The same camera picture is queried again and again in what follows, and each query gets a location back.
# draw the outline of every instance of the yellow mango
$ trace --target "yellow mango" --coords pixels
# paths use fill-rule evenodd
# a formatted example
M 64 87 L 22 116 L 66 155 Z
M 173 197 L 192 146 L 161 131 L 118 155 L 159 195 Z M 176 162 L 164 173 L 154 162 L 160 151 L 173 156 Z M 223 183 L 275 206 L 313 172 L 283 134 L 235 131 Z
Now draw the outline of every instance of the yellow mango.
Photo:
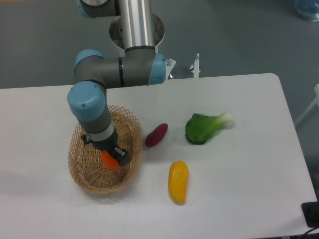
M 188 166 L 183 161 L 174 162 L 169 169 L 168 191 L 176 204 L 183 205 L 186 200 Z

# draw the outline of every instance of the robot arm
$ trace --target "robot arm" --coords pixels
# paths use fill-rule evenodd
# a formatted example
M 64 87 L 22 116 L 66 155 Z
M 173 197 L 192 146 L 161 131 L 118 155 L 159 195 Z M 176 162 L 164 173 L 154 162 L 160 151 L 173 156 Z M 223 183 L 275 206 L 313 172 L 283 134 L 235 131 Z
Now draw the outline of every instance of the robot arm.
M 130 156 L 117 143 L 106 89 L 160 84 L 165 80 L 165 58 L 155 52 L 150 0 L 78 0 L 78 4 L 92 17 L 117 14 L 116 6 L 120 8 L 125 57 L 105 59 L 92 49 L 80 52 L 74 67 L 76 84 L 68 93 L 68 103 L 85 131 L 84 142 L 107 150 L 124 166 Z

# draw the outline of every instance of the gray floor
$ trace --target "gray floor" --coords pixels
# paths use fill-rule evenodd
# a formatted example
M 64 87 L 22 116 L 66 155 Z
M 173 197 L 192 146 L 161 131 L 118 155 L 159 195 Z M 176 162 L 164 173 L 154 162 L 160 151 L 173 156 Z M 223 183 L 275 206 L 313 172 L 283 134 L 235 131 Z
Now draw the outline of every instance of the gray floor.
M 315 98 L 319 22 L 298 16 L 293 0 L 152 0 L 152 8 L 165 24 L 159 49 L 177 61 L 176 78 L 191 77 L 200 52 L 203 77 L 277 74 L 293 120 Z M 82 49 L 118 56 L 112 20 L 83 18 L 75 0 L 0 2 L 0 88 L 73 84 Z M 318 174 L 319 113 L 298 136 L 311 175 Z

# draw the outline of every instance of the blue joint cap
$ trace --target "blue joint cap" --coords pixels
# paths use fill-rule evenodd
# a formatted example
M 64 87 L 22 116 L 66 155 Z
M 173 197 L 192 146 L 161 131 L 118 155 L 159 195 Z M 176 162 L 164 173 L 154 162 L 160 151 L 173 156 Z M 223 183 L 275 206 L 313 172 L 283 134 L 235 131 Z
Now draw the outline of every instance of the blue joint cap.
M 68 93 L 68 103 L 78 120 L 97 119 L 106 107 L 106 97 L 101 88 L 91 81 L 81 81 Z
M 166 79 L 166 65 L 165 57 L 163 54 L 156 54 L 149 76 L 148 86 L 163 83 Z
M 102 52 L 97 51 L 97 50 L 93 50 L 93 49 L 85 49 L 83 51 L 80 51 L 77 56 L 75 57 L 75 64 L 74 64 L 74 70 L 76 65 L 82 61 L 84 58 L 87 58 L 89 56 L 100 56 L 102 58 L 104 58 L 104 55 Z
M 76 0 L 76 3 L 78 4 L 78 7 L 79 7 L 79 10 L 82 14 L 82 16 L 86 17 L 86 18 L 91 18 L 87 13 L 86 11 L 84 10 L 83 6 L 82 6 L 82 3 L 81 3 L 81 0 Z

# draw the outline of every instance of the green vegetable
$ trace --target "green vegetable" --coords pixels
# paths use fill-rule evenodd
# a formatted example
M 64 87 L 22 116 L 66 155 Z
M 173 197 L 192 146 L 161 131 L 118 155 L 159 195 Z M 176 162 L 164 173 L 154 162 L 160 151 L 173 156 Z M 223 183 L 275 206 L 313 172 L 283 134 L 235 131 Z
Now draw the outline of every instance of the green vegetable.
M 233 124 L 234 117 L 230 113 L 218 116 L 193 114 L 185 126 L 186 139 L 192 144 L 204 144 L 220 129 Z

